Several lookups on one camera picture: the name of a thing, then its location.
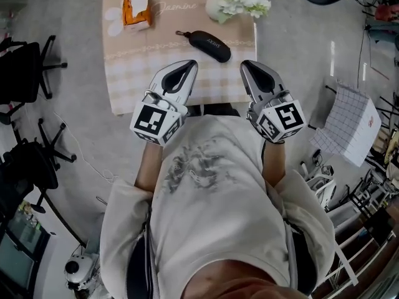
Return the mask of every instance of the table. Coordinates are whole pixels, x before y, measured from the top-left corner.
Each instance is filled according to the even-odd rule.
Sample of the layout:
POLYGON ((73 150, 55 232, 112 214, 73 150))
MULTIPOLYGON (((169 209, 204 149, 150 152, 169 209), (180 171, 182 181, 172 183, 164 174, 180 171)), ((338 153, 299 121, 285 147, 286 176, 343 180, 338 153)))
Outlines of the table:
POLYGON ((134 111, 151 79, 161 68, 194 59, 199 70, 187 105, 249 102, 239 73, 243 60, 255 60, 254 23, 239 15, 223 25, 205 12, 206 0, 151 0, 154 23, 132 34, 123 29, 122 0, 103 0, 105 74, 112 112, 134 111), (221 64, 198 51, 175 31, 202 30, 223 40, 232 57, 221 64))

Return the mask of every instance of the cable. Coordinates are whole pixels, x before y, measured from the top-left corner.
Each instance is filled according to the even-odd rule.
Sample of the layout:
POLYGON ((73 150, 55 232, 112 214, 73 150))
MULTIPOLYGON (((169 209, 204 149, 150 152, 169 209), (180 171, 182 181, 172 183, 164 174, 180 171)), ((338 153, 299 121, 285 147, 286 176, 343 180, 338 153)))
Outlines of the cable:
POLYGON ((76 249, 74 250, 74 252, 71 253, 70 257, 72 257, 74 255, 74 253, 76 252, 76 250, 81 247, 83 249, 83 246, 79 244, 79 246, 76 247, 76 249))
MULTIPOLYGON (((39 95, 43 100, 45 100, 45 101, 47 102, 47 99, 45 99, 40 93, 38 93, 38 95, 39 95)), ((84 161, 87 165, 89 165, 98 175, 100 175, 102 178, 104 178, 108 183, 113 184, 113 183, 119 178, 119 176, 118 176, 118 175, 114 175, 109 169, 104 169, 104 170, 102 171, 102 174, 101 174, 99 171, 97 171, 97 169, 95 169, 94 166, 92 166, 92 165, 85 159, 85 157, 84 157, 84 155, 83 155, 83 152, 82 152, 82 148, 80 147, 80 143, 79 143, 79 141, 77 140, 77 138, 75 137, 75 135, 72 133, 72 131, 70 130, 70 128, 69 128, 67 122, 65 122, 65 121, 62 119, 62 117, 59 116, 54 110, 53 110, 52 112, 53 112, 53 114, 54 114, 57 118, 59 118, 59 119, 66 125, 66 127, 67 127, 67 129, 68 129, 68 132, 69 132, 70 135, 74 138, 74 140, 75 140, 76 143, 77 143, 77 146, 79 147, 80 155, 82 156, 83 161, 84 161), (105 171, 108 171, 108 172, 110 173, 111 177, 106 177, 105 171)))
POLYGON ((323 156, 320 153, 316 157, 313 157, 312 160, 316 167, 320 168, 322 174, 331 175, 330 166, 325 166, 325 163, 323 163, 323 156))
POLYGON ((33 130, 34 136, 36 136, 36 130, 35 130, 34 127, 32 126, 31 119, 29 118, 29 114, 28 114, 28 112, 27 112, 27 104, 28 104, 28 103, 25 103, 26 118, 27 118, 27 120, 28 120, 28 122, 29 122, 29 125, 31 126, 31 128, 32 128, 32 130, 33 130))
POLYGON ((361 61, 361 59, 362 59, 363 42, 364 42, 364 32, 365 32, 365 30, 363 30, 362 45, 360 46, 360 52, 359 52, 359 63, 358 63, 358 65, 357 65, 357 89, 359 89, 360 61, 361 61))
POLYGON ((362 4, 359 0, 355 0, 357 3, 359 3, 362 7, 376 7, 375 3, 377 0, 373 0, 372 3, 367 3, 367 4, 362 4))
POLYGON ((98 200, 99 202, 102 202, 104 205, 108 205, 108 203, 106 202, 106 201, 104 201, 101 197, 98 197, 98 196, 96 196, 95 197, 96 198, 96 200, 98 200))

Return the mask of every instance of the tissue box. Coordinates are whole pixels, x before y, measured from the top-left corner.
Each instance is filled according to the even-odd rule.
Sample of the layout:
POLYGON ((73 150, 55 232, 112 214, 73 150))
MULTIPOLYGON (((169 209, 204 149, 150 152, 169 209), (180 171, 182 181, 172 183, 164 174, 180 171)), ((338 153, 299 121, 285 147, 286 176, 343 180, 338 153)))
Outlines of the tissue box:
POLYGON ((123 0, 123 25, 130 31, 139 31, 151 26, 150 0, 123 0))

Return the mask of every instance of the flower vase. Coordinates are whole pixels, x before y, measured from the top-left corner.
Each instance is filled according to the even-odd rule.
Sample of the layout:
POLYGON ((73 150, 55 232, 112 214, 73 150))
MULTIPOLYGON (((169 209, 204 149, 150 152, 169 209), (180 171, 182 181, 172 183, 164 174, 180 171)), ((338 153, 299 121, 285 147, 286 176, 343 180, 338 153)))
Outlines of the flower vase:
POLYGON ((205 4, 205 11, 207 15, 212 20, 215 21, 219 21, 219 13, 220 13, 219 1, 220 0, 206 0, 205 4))

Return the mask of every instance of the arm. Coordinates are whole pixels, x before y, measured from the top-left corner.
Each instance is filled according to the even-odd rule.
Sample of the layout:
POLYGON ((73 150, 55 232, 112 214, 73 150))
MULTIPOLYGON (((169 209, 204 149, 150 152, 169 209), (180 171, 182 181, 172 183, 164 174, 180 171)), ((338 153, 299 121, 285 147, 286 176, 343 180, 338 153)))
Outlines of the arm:
POLYGON ((274 144, 266 141, 263 154, 262 175, 272 187, 286 175, 286 150, 285 144, 274 144))
POLYGON ((117 179, 105 210, 100 238, 101 278, 115 299, 126 298, 130 254, 147 216, 155 190, 163 148, 147 143, 135 185, 117 179))
POLYGON ((289 221, 305 232, 307 247, 315 261, 320 281, 334 260, 334 225, 321 208, 314 191, 297 171, 288 171, 275 190, 284 203, 289 221))
POLYGON ((144 148, 142 163, 135 181, 135 187, 144 191, 155 191, 156 181, 162 165, 163 147, 147 143, 144 148))

